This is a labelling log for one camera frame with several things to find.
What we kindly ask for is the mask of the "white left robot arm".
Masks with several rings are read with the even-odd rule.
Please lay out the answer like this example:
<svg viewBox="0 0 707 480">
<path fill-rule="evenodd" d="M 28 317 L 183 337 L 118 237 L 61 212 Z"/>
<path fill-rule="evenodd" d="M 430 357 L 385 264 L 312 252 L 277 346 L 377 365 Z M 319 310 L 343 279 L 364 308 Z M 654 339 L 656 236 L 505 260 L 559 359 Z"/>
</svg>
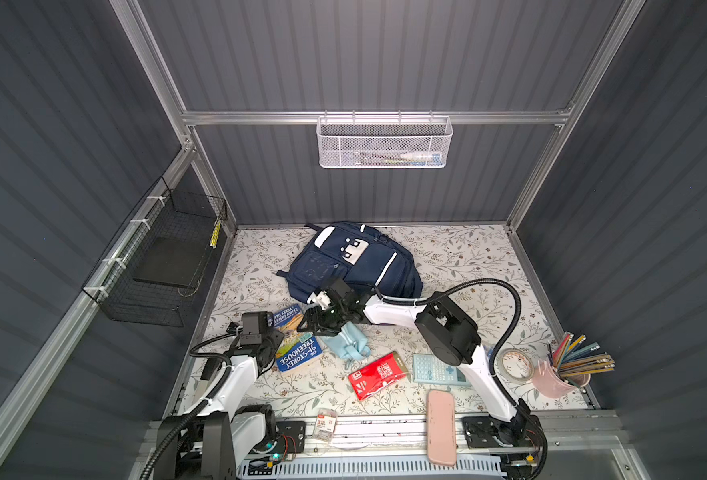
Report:
<svg viewBox="0 0 707 480">
<path fill-rule="evenodd" d="M 205 390 L 199 400 L 176 416 L 165 435 L 163 454 L 170 468 L 156 479 L 175 478 L 178 464 L 200 446 L 199 472 L 209 479 L 234 479 L 237 468 L 257 447 L 276 444 L 275 413 L 268 405 L 247 405 L 247 391 L 275 364 L 283 334 L 273 327 L 273 315 L 247 312 L 225 334 L 192 346 L 189 356 L 203 359 Z"/>
</svg>

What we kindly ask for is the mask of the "light teal pencil pouch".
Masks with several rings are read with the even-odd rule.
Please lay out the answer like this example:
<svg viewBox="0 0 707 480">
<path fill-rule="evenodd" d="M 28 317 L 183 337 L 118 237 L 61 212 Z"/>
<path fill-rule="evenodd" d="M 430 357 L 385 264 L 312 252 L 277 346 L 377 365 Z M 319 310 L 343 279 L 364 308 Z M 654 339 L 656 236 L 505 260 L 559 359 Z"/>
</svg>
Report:
<svg viewBox="0 0 707 480">
<path fill-rule="evenodd" d="M 323 344 L 340 359 L 361 361 L 371 355 L 369 340 L 352 322 L 346 322 L 335 335 L 319 335 Z"/>
</svg>

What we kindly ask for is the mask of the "navy blue student backpack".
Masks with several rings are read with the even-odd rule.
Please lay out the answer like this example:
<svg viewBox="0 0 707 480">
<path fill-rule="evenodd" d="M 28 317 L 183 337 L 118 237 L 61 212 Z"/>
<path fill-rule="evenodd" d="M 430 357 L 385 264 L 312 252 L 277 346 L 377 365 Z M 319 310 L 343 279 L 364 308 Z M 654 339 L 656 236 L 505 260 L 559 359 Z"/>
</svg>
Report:
<svg viewBox="0 0 707 480">
<path fill-rule="evenodd" d="M 278 270 L 290 297 L 309 304 L 311 295 L 339 278 L 350 288 L 379 288 L 386 296 L 419 298 L 423 280 L 413 254 L 387 234 L 363 223 L 309 224 L 313 238 L 287 270 Z"/>
</svg>

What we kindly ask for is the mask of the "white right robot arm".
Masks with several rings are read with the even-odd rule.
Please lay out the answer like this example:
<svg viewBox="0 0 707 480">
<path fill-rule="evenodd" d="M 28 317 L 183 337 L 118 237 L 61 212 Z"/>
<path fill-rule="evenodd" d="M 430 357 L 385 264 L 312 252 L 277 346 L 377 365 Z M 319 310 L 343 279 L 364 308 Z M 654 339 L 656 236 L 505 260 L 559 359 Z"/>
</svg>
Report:
<svg viewBox="0 0 707 480">
<path fill-rule="evenodd" d="M 495 286 L 511 294 L 513 318 L 499 340 L 485 350 L 477 322 L 457 305 L 451 296 L 475 286 Z M 310 306 L 297 330 L 317 336 L 333 337 L 347 323 L 397 326 L 417 330 L 433 356 L 463 372 L 465 379 L 481 396 L 497 439 L 513 446 L 533 432 L 537 446 L 545 444 L 545 434 L 529 406 L 514 398 L 495 370 L 495 359 L 513 335 L 521 317 L 521 296 L 509 283 L 495 278 L 463 282 L 425 298 L 387 296 L 377 287 L 365 293 L 337 278 L 310 296 Z"/>
</svg>

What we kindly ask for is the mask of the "blue treehouse storybook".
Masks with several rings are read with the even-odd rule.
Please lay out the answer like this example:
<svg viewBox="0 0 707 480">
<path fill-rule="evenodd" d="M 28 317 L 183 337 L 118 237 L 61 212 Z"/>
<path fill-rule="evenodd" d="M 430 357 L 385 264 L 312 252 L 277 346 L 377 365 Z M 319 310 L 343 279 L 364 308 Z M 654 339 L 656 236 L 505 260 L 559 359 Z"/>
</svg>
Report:
<svg viewBox="0 0 707 480">
<path fill-rule="evenodd" d="M 279 310 L 273 315 L 273 327 L 284 335 L 276 352 L 275 364 L 279 372 L 295 370 L 323 354 L 323 348 L 312 332 L 299 332 L 303 312 L 298 304 Z"/>
</svg>

